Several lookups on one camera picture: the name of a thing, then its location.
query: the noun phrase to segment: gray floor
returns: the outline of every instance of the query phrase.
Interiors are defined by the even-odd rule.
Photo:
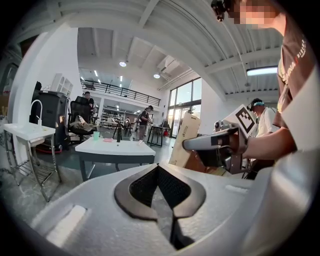
[[[105,138],[111,138],[113,132],[107,129],[101,129],[101,134]],[[130,137],[123,137],[124,140],[134,140],[135,134]],[[163,147],[152,146],[151,148],[156,152],[155,163],[168,162],[173,150],[174,139],[164,138]],[[42,165],[50,165],[52,157],[50,154],[38,153],[40,163]],[[62,183],[57,187],[58,178],[52,177],[52,181],[48,180],[45,185],[45,191],[48,195],[53,194],[49,203],[47,203],[38,187],[38,184],[25,178],[20,186],[17,186],[13,176],[5,171],[0,172],[0,196],[6,204],[7,208],[14,215],[30,224],[33,218],[48,204],[60,198],[76,186],[82,183],[80,164],[78,156],[75,154],[74,146],[70,147],[68,151],[63,151],[56,154],[57,165],[61,172]],[[86,162],[88,168],[91,167],[91,162]],[[138,164],[120,164],[120,170],[136,167]],[[99,177],[116,172],[114,164],[97,163],[91,177]],[[157,189],[153,201],[152,208],[154,208],[159,216],[158,226],[163,234],[169,238],[171,232],[172,211],[164,200],[160,190]]]

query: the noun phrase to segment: black chair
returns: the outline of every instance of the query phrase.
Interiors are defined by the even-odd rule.
[[[84,121],[86,121],[89,124],[91,107],[89,105],[89,101],[86,98],[78,96],[75,101],[71,101],[70,109],[71,113],[69,113],[68,131],[69,133],[76,134],[80,138],[80,140],[74,141],[71,144],[80,144],[84,140],[84,136],[92,135],[97,130],[97,128],[92,129],[90,131],[86,131],[83,129],[75,128],[74,126],[70,127],[70,124],[76,120],[77,116],[81,116],[84,119]]]

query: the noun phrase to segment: window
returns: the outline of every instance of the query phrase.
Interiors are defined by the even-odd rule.
[[[193,101],[201,100],[201,95],[202,95],[202,81],[201,79],[194,80],[192,100]]]
[[[200,114],[201,114],[201,105],[195,105],[192,106],[192,112],[193,112],[193,116],[200,118]]]
[[[192,82],[189,82],[178,88],[176,104],[181,104],[191,101]]]
[[[175,105],[177,89],[171,91],[170,107]]]

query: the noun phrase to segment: white sink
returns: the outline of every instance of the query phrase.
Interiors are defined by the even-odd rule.
[[[47,126],[39,126],[35,123],[28,122],[21,125],[17,123],[7,123],[3,125],[3,129],[7,132],[24,139],[25,141],[46,137],[56,133],[56,129]]]

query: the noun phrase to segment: ceiling light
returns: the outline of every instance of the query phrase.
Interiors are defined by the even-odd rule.
[[[259,75],[267,75],[267,74],[276,74],[277,72],[278,72],[277,66],[266,66],[266,67],[247,69],[246,74],[248,76],[259,76]]]

